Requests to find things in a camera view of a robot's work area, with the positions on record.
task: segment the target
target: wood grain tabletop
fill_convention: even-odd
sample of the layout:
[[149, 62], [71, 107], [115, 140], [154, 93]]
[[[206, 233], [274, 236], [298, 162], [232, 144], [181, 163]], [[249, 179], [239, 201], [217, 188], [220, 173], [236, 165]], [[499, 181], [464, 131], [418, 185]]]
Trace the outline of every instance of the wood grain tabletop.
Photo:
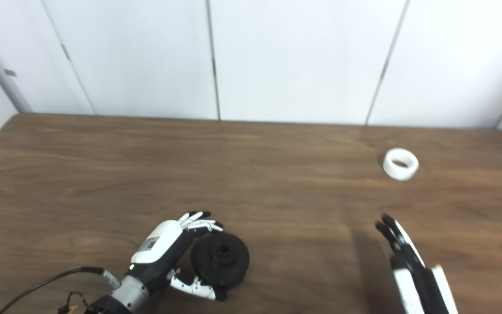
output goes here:
[[[417, 155], [410, 181], [384, 173], [393, 147]], [[144, 313], [400, 313], [383, 212], [460, 314], [502, 313], [502, 131], [36, 114], [0, 131], [0, 308], [78, 266], [123, 276], [158, 223], [203, 210], [249, 247], [243, 284], [223, 303], [170, 289]], [[8, 314], [54, 314], [70, 290], [109, 292], [76, 274]]]

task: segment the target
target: yellow connector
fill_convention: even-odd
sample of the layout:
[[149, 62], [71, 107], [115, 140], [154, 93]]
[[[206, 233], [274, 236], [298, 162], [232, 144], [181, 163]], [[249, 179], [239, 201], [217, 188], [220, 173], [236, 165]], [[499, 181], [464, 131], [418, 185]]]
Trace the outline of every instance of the yellow connector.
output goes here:
[[69, 308], [69, 312], [67, 312], [67, 314], [73, 314], [73, 313], [75, 313], [77, 310], [78, 310], [78, 305], [71, 306], [71, 307]]

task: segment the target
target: robotic hand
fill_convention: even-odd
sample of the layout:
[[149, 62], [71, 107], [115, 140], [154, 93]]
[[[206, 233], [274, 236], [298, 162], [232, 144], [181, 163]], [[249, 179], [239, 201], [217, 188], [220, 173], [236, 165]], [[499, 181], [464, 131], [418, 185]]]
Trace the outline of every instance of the robotic hand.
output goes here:
[[441, 266], [426, 268], [400, 223], [388, 215], [381, 221], [375, 227], [394, 252], [390, 264], [406, 314], [458, 314]]
[[222, 232], [210, 212], [189, 212], [178, 220], [160, 223], [131, 257], [131, 266], [110, 295], [93, 302], [85, 314], [134, 314], [149, 296], [168, 286], [211, 300], [225, 300], [226, 292], [208, 286], [201, 278], [175, 268], [195, 237]]

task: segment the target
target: white tape roll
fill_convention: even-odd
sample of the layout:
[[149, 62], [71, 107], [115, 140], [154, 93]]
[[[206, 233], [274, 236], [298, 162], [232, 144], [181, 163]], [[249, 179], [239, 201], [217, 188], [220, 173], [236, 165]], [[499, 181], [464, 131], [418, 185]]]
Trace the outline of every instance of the white tape roll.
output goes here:
[[[406, 166], [397, 165], [395, 161]], [[383, 169], [389, 177], [400, 181], [411, 179], [419, 167], [420, 163], [416, 156], [403, 148], [393, 148], [387, 151], [383, 161]]]

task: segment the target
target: black weight plate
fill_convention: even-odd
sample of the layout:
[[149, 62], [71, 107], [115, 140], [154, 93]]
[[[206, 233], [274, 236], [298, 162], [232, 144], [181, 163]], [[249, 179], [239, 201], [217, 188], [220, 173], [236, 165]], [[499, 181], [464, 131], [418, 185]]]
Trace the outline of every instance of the black weight plate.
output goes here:
[[249, 268], [249, 250], [235, 235], [211, 234], [193, 247], [191, 262], [208, 284], [229, 290], [243, 281]]

